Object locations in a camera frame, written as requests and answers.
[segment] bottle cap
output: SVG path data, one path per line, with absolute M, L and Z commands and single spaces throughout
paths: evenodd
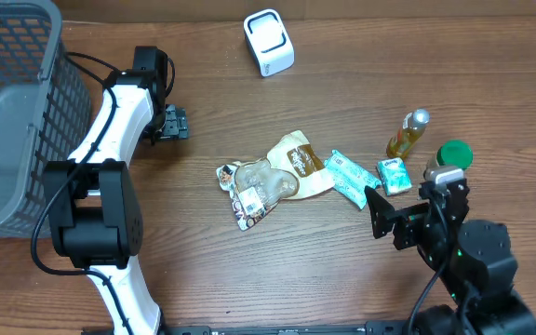
M 465 142 L 452 140 L 439 148 L 436 158 L 440 166 L 454 165 L 466 170 L 473 163 L 473 151 Z
M 413 112 L 412 127 L 421 129 L 429 123 L 429 112 L 424 109 L 418 109 Z

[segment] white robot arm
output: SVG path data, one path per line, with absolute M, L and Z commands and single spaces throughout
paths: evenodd
M 109 278 L 118 304 L 106 283 L 88 275 L 109 310 L 115 335 L 128 335 L 128 329 L 132 334 L 157 335 L 164 324 L 138 261 L 142 219 L 127 167 L 140 138 L 148 137 L 152 143 L 183 138 L 179 130 L 183 125 L 186 129 L 184 114 L 178 120 L 174 106 L 165 107 L 170 91 L 167 62 L 167 55 L 156 47 L 137 47 L 134 70 L 113 72 L 105 81 L 115 95 L 116 109 L 97 151 L 83 162 L 111 115 L 112 98 L 106 89 L 99 114 L 84 141 L 67 161 L 49 162 L 44 171 L 48 201 L 60 188 L 67 188 L 48 213 L 53 246 L 61 256 L 69 257 L 76 268 Z M 175 137 L 171 131 L 177 131 Z M 67 176 L 79 163 L 84 165 L 74 183 L 67 184 Z M 100 196 L 101 206 L 81 208 L 75 204 L 75 199 L 87 195 Z
M 99 150 L 92 155 L 88 163 L 102 163 L 105 159 L 113 159 L 126 162 L 129 167 L 140 134 L 153 120 L 153 100 L 148 89 L 136 85 L 115 85 L 111 89 L 117 100 L 113 122 L 99 144 Z M 70 154 L 69 159 L 75 159 L 76 163 L 84 159 L 109 118 L 111 104 L 111 95 L 104 90 L 99 115 L 84 141 Z

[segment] food packet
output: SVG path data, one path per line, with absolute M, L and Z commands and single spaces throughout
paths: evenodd
M 304 199 L 334 186 L 330 172 L 299 130 L 284 136 L 266 157 L 216 170 L 242 231 L 256 225 L 282 199 Z
M 386 159 L 378 163 L 378 171 L 387 195 L 408 191 L 410 184 L 409 172 L 400 158 Z
M 332 157 L 324 165 L 332 173 L 334 189 L 353 201 L 359 209 L 363 209 L 368 202 L 365 187 L 375 189 L 382 185 L 374 175 L 337 150 L 332 150 Z

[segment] green bottle cap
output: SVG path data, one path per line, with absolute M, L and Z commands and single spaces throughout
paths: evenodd
M 468 169 L 473 163 L 473 151 L 463 141 L 447 141 L 437 151 L 437 163 L 440 166 L 454 165 L 463 170 Z

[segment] white label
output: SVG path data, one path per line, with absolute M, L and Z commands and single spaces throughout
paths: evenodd
M 393 158 L 383 161 L 384 167 L 388 169 L 399 169 L 400 163 L 402 163 L 402 160 L 400 160 L 400 158 Z
M 402 128 L 403 129 L 406 129 L 409 127 L 409 119 L 413 116 L 413 113 L 409 113 L 407 114 L 407 116 L 405 117 L 405 120 L 402 122 Z
M 261 202 L 254 187 L 249 187 L 240 193 L 239 200 L 241 200 L 243 210 L 245 210 L 246 214 L 249 216 L 253 216 L 258 210 L 264 207 L 264 204 Z

